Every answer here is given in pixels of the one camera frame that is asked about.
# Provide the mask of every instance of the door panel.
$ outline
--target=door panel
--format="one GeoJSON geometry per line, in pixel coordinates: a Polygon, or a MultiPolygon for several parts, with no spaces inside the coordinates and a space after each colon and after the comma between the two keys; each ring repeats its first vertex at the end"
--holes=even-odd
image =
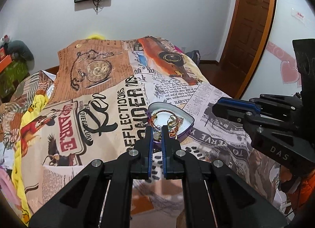
{"type": "Polygon", "coordinates": [[[222,68],[233,70],[241,81],[246,77],[258,50],[267,20],[269,2],[270,0],[239,0],[222,68]]]}

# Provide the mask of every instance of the jewelry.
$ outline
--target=jewelry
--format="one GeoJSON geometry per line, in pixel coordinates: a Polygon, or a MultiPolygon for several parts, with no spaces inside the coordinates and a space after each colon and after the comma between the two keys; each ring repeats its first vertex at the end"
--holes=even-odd
{"type": "Polygon", "coordinates": [[[184,119],[181,117],[178,117],[176,114],[174,114],[173,112],[171,112],[169,110],[160,110],[160,111],[157,111],[156,113],[152,114],[151,119],[149,120],[149,124],[155,130],[155,132],[153,133],[154,140],[157,142],[160,142],[162,139],[161,126],[154,124],[154,120],[157,119],[158,113],[160,113],[160,112],[168,112],[171,114],[171,116],[167,120],[169,135],[170,135],[170,137],[175,137],[175,139],[177,139],[178,129],[182,125],[184,119]]]}

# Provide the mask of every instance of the rooster print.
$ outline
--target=rooster print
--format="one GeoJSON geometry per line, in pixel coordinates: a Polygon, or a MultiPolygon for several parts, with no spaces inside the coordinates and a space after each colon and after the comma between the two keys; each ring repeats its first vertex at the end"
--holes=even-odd
{"type": "Polygon", "coordinates": [[[73,166],[73,160],[75,154],[71,153],[68,156],[63,156],[59,154],[57,149],[57,143],[54,135],[48,136],[48,155],[45,158],[43,164],[45,163],[46,159],[49,157],[50,166],[73,166]]]}

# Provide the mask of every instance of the yellow blanket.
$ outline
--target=yellow blanket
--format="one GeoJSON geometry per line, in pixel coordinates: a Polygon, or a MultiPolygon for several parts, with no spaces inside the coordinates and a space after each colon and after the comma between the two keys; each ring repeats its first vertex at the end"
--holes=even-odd
{"type": "MultiPolygon", "coordinates": [[[[45,107],[47,102],[48,102],[47,95],[46,96],[35,95],[32,105],[29,107],[27,112],[22,117],[20,130],[29,122],[33,121],[39,115],[39,113],[45,107]]],[[[21,173],[21,158],[22,158],[21,156],[22,156],[21,141],[18,141],[16,143],[16,152],[14,155],[15,161],[13,165],[13,172],[12,172],[11,179],[17,190],[17,195],[21,199],[21,202],[22,202],[22,211],[23,211],[22,221],[28,226],[28,222],[31,218],[31,212],[28,208],[27,200],[26,200],[26,196],[24,192],[24,185],[23,185],[22,173],[21,173]]]]}

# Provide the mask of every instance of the bedspread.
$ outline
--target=bedspread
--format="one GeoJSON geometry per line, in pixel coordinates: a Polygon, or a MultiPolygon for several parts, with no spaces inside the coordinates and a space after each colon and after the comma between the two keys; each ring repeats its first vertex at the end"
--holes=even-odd
{"type": "Polygon", "coordinates": [[[10,102],[0,105],[0,142],[13,146],[19,140],[21,118],[36,94],[45,95],[53,81],[39,71],[24,79],[17,87],[10,102]]]}
{"type": "MultiPolygon", "coordinates": [[[[207,88],[217,98],[210,105],[224,96],[189,57],[162,38],[79,40],[58,55],[52,97],[21,135],[26,151],[21,153],[21,173],[12,175],[23,178],[27,202],[22,206],[29,216],[93,159],[110,161],[132,149],[144,137],[149,104],[160,101],[184,108],[200,90],[210,96],[207,88]]],[[[210,105],[196,121],[210,121],[209,126],[196,125],[182,149],[200,160],[222,159],[272,201],[277,163],[254,151],[241,127],[211,116],[210,105]],[[250,170],[249,163],[256,169],[250,170]]],[[[161,166],[161,152],[156,149],[152,176],[134,180],[131,227],[148,222],[152,227],[176,225],[184,208],[181,181],[165,180],[161,166]]]]}

